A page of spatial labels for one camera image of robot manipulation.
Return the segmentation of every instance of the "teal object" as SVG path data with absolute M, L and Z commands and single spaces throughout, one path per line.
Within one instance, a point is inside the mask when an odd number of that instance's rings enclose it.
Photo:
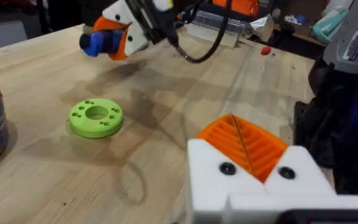
M 107 99 L 88 99 L 71 109 L 69 120 L 72 130 L 86 138 L 104 138 L 122 127 L 122 108 Z
M 336 33 L 335 31 L 348 12 L 347 9 L 343 9 L 338 14 L 327 19 L 322 18 L 323 21 L 316 23 L 313 26 L 313 32 L 316 34 L 317 39 L 325 44 L 331 43 L 331 37 Z

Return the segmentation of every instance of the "orange ribbed part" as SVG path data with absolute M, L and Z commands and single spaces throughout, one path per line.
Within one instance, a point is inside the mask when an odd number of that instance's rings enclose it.
M 268 131 L 232 114 L 208 125 L 198 136 L 262 183 L 288 147 Z

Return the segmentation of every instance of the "black cable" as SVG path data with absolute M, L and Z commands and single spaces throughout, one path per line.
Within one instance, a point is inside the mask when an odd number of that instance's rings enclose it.
M 223 35 L 224 35 L 225 31 L 226 31 L 227 22 L 229 22 L 230 13 L 231 13 L 231 0 L 227 0 L 226 1 L 226 8 L 224 10 L 223 20 L 222 20 L 221 27 L 219 28 L 218 36 L 216 36 L 214 44 L 212 45 L 212 47 L 209 49 L 209 51 L 204 56 L 202 56 L 200 58 L 193 58 L 193 57 L 189 56 L 179 46 L 179 43 L 175 44 L 174 47 L 179 52 L 179 54 L 189 62 L 192 62 L 192 63 L 205 62 L 206 60 L 208 60 L 212 56 L 212 54 L 215 53 L 216 49 L 218 49 L 219 45 L 221 44 Z
M 194 21 L 194 19 L 196 19 L 197 12 L 198 12 L 198 9 L 199 9 L 199 8 L 200 8 L 200 4 L 197 3 L 196 6 L 195 6 L 194 9 L 193 9 L 193 12 L 191 13 L 191 16 L 190 16 L 189 20 L 187 20 L 187 21 L 185 22 L 185 24 L 191 24 L 191 23 Z

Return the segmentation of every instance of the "workbench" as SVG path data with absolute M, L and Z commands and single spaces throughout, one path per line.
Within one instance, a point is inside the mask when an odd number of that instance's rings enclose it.
M 0 223 L 170 223 L 183 218 L 186 142 L 232 113 L 292 143 L 293 107 L 313 61 L 263 45 L 220 47 L 202 64 L 167 42 L 125 61 L 86 56 L 72 27 L 0 49 L 9 146 L 0 157 Z M 210 42 L 181 35 L 191 55 Z M 68 125 L 88 98 L 119 103 L 124 125 L 85 139 Z

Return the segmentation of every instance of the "orange 3d-printed part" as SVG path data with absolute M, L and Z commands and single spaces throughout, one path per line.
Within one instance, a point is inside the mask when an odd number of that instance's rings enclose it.
M 262 128 L 225 115 L 208 125 L 199 135 L 262 183 L 288 147 Z
M 99 17 L 99 19 L 93 25 L 94 31 L 114 30 L 114 29 L 124 30 L 124 34 L 121 37 L 117 52 L 114 54 L 109 54 L 109 57 L 113 60 L 124 60 L 125 58 L 127 58 L 127 56 L 125 55 L 125 44 L 126 44 L 127 35 L 128 35 L 127 27 L 128 27 L 128 25 L 111 21 L 109 19 L 106 19 L 103 16 Z

